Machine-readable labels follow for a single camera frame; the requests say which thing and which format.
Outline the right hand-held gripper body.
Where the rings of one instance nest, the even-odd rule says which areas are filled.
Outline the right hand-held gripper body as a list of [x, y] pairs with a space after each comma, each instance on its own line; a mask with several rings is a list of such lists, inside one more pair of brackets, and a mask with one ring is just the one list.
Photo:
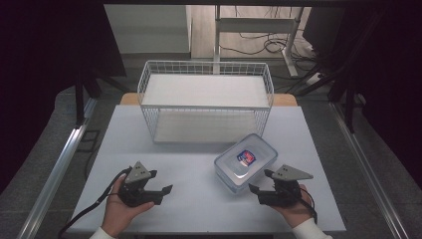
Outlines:
[[272, 173], [276, 190], [276, 205], [279, 207], [295, 205], [302, 197], [299, 180], [313, 178], [307, 172], [283, 164], [276, 172]]

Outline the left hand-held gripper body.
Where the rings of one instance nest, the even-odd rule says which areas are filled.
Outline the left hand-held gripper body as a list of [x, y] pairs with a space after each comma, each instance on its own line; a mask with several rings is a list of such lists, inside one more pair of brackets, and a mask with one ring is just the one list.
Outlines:
[[138, 161], [125, 176], [118, 196], [120, 200], [129, 207], [136, 207], [141, 204], [143, 188], [150, 179], [150, 172]]

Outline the clear plastic food container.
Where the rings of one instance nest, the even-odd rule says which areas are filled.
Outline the clear plastic food container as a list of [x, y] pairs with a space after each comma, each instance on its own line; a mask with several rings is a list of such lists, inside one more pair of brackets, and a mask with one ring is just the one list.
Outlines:
[[217, 156], [214, 166], [222, 182], [237, 194], [277, 157], [277, 151], [270, 144], [251, 133]]

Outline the person's right hand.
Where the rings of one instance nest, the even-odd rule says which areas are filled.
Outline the person's right hand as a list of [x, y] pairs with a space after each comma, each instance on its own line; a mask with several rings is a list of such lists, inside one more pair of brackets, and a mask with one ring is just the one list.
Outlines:
[[300, 188], [302, 194], [301, 201], [287, 208], [273, 206], [273, 209], [278, 211], [292, 228], [295, 228], [303, 222], [314, 218], [313, 213], [305, 205], [303, 205], [303, 202], [305, 202], [307, 205], [312, 206], [313, 200], [310, 198], [308, 190], [304, 184], [301, 184]]

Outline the person's left hand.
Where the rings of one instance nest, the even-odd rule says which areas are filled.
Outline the person's left hand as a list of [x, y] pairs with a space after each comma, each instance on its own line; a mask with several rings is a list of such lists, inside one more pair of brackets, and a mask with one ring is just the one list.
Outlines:
[[125, 230], [136, 216], [154, 206], [153, 202], [146, 202], [136, 207], [125, 205], [117, 195], [123, 182], [124, 176], [116, 180], [112, 186], [111, 195], [107, 198], [105, 204], [105, 216], [101, 229], [112, 238], [116, 238]]

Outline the white table cover sheet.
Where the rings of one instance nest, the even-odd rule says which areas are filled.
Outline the white table cover sheet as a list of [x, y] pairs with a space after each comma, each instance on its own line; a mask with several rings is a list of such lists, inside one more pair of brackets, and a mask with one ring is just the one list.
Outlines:
[[[345, 226], [320, 163], [304, 113], [299, 107], [272, 108], [263, 138], [282, 164], [312, 175], [305, 185], [316, 202], [317, 224], [324, 231]], [[149, 190], [172, 188], [162, 203], [136, 217], [128, 232], [139, 234], [273, 234], [290, 227], [249, 190], [232, 193], [217, 177], [215, 158], [224, 144], [155, 143], [137, 106], [114, 109], [85, 188], [75, 208], [92, 205], [123, 169], [141, 162], [156, 176]]]

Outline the black metal stand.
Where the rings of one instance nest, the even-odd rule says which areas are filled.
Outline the black metal stand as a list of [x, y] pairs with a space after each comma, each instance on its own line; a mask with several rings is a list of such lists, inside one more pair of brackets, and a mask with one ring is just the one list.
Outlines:
[[97, 82], [97, 71], [93, 68], [79, 69], [75, 81], [76, 128], [80, 128], [85, 120], [84, 92], [97, 99], [102, 90]]
[[333, 74], [334, 83], [327, 95], [328, 99], [334, 103], [337, 103], [342, 96], [345, 96], [343, 121], [350, 133], [354, 133], [353, 111], [356, 83], [353, 68], [358, 58], [358, 53], [351, 53], [344, 64]]

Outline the white power strip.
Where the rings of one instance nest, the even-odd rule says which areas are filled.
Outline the white power strip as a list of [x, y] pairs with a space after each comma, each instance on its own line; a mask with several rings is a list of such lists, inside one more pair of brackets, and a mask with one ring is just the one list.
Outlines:
[[313, 76], [311, 76], [307, 81], [306, 84], [308, 86], [313, 85], [314, 83], [318, 82], [323, 77], [322, 73], [315, 73]]

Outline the white cabinet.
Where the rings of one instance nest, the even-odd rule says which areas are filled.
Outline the white cabinet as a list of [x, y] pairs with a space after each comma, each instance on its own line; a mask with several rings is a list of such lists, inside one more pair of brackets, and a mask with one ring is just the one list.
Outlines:
[[105, 11], [122, 54], [190, 52], [190, 6], [105, 4]]

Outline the dark curtain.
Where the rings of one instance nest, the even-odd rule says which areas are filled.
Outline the dark curtain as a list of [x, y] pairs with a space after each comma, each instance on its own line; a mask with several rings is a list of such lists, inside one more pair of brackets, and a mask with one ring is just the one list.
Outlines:
[[0, 193], [77, 80], [123, 76], [104, 0], [0, 0]]
[[[313, 7], [304, 38], [336, 69], [372, 12]], [[422, 188], [422, 0], [393, 0], [352, 70], [369, 123]]]

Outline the aluminium floor rail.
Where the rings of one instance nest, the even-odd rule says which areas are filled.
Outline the aluminium floor rail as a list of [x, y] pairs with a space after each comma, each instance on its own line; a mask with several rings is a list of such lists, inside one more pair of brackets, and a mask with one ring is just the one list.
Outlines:
[[23, 224], [17, 239], [34, 239], [47, 211], [59, 189], [71, 160], [78, 148], [80, 141], [92, 118], [97, 100], [88, 99], [83, 110], [83, 120], [76, 126], [68, 137], [49, 177], [47, 178], [37, 200], [34, 203], [25, 223]]
[[356, 136], [349, 130], [345, 123], [345, 115], [341, 110], [339, 104], [329, 103], [336, 121], [342, 131], [346, 142], [348, 143], [351, 151], [354, 155], [354, 158], [357, 160], [359, 167], [361, 168], [362, 175], [374, 197], [378, 208], [386, 224], [394, 237], [394, 239], [410, 239], [409, 234], [407, 233], [404, 224], [397, 213], [395, 206], [393, 205], [391, 199], [383, 189], [379, 179], [375, 175], [366, 154], [364, 153], [360, 143], [358, 142]]

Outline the white metal desk frame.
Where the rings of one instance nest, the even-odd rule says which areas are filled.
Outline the white metal desk frame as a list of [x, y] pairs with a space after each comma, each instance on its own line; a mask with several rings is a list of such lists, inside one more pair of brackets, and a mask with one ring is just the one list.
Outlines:
[[297, 68], [292, 59], [292, 48], [297, 37], [299, 26], [301, 24], [304, 7], [297, 7], [293, 15], [289, 18], [246, 18], [246, 17], [222, 17], [221, 6], [215, 6], [215, 43], [213, 61], [219, 62], [221, 55], [220, 35], [222, 33], [254, 33], [254, 34], [284, 34], [287, 36], [285, 46], [281, 54], [293, 78], [299, 76]]

